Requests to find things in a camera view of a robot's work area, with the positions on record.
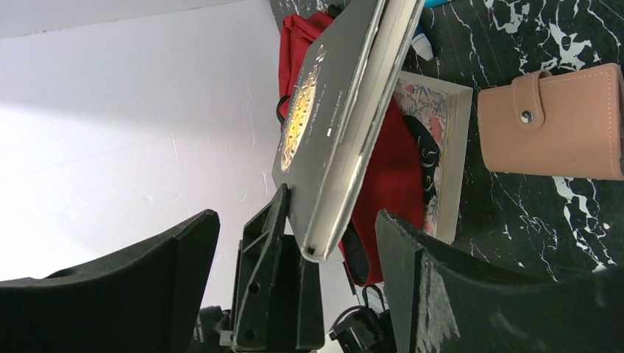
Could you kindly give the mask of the black hardcover book gold emblem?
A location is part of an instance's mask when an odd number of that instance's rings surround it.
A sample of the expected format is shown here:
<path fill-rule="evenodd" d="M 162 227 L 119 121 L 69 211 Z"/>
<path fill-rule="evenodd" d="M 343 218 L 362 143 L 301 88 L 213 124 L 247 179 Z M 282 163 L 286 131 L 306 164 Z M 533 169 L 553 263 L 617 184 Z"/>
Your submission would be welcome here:
<path fill-rule="evenodd" d="M 307 48 L 272 179 L 301 255 L 328 259 L 350 222 L 421 1 L 353 1 Z"/>

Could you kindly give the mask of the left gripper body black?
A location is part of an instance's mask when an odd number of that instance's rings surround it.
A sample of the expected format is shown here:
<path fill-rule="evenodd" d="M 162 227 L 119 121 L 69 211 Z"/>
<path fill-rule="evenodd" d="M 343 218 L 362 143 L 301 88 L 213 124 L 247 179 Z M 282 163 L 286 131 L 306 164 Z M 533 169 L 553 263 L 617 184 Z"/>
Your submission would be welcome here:
<path fill-rule="evenodd" d="M 318 352 L 396 352 L 397 344 L 383 289 L 369 285 L 356 292 L 359 304 L 346 309 L 326 336 Z M 229 310 L 206 307 L 200 310 L 190 352 L 231 352 L 230 340 L 221 336 Z"/>

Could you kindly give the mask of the Little Women paperback book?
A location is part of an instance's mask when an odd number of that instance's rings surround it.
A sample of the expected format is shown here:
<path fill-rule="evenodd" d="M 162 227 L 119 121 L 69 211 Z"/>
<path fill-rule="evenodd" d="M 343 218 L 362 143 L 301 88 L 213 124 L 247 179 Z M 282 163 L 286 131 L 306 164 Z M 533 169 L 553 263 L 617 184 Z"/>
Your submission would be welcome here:
<path fill-rule="evenodd" d="M 400 72 L 393 97 L 416 141 L 422 164 L 424 231 L 455 240 L 473 89 Z"/>

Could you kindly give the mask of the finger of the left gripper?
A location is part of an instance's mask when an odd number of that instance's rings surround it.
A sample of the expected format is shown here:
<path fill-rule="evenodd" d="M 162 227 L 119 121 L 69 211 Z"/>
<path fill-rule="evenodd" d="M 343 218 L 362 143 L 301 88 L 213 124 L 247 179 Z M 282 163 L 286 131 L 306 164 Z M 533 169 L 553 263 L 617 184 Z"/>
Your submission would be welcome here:
<path fill-rule="evenodd" d="M 278 187 L 243 231 L 230 328 L 233 352 L 313 352 L 325 344 L 319 266 L 285 233 L 290 193 Z"/>

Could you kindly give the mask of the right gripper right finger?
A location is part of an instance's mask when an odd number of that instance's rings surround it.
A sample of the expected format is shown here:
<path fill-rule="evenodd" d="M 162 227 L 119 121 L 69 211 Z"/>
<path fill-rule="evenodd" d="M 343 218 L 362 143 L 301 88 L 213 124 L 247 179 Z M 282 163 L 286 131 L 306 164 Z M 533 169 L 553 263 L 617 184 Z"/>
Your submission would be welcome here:
<path fill-rule="evenodd" d="M 623 268 L 562 281 L 509 271 L 387 210 L 375 229 L 400 352 L 621 352 Z"/>

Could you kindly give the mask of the blue white marker pen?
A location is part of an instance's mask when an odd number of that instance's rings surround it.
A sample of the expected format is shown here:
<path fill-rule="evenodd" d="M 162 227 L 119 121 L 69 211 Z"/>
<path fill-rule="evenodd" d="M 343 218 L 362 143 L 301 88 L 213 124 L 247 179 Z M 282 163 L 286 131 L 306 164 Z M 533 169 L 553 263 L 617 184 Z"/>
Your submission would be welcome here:
<path fill-rule="evenodd" d="M 425 0 L 424 8 L 433 9 L 451 2 L 452 0 Z M 434 58 L 433 48 L 425 34 L 425 27 L 420 21 L 416 26 L 416 31 L 411 38 L 411 47 L 415 53 L 425 61 L 431 61 Z"/>

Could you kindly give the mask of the red student backpack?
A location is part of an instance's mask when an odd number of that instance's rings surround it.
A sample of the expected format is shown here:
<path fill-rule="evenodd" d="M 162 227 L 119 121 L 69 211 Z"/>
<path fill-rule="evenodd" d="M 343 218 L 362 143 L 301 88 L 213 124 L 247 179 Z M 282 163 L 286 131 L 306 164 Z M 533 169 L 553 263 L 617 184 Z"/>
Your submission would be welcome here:
<path fill-rule="evenodd" d="M 333 19 L 317 11 L 308 18 L 294 14 L 283 20 L 278 65 L 280 99 L 276 107 L 277 119 L 282 124 L 305 52 Z M 389 210 L 416 227 L 424 223 L 420 152 L 395 99 L 389 101 L 352 220 L 338 245 L 350 279 L 360 287 L 383 281 L 375 232 L 380 210 Z"/>

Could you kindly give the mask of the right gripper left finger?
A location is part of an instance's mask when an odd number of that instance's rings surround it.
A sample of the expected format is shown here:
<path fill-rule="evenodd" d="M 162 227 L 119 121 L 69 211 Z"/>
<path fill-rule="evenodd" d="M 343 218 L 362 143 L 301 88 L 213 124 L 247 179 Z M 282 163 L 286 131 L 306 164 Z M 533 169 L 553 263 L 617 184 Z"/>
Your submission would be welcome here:
<path fill-rule="evenodd" d="M 204 210 L 111 254 L 1 283 L 3 352 L 186 352 L 219 239 Z"/>

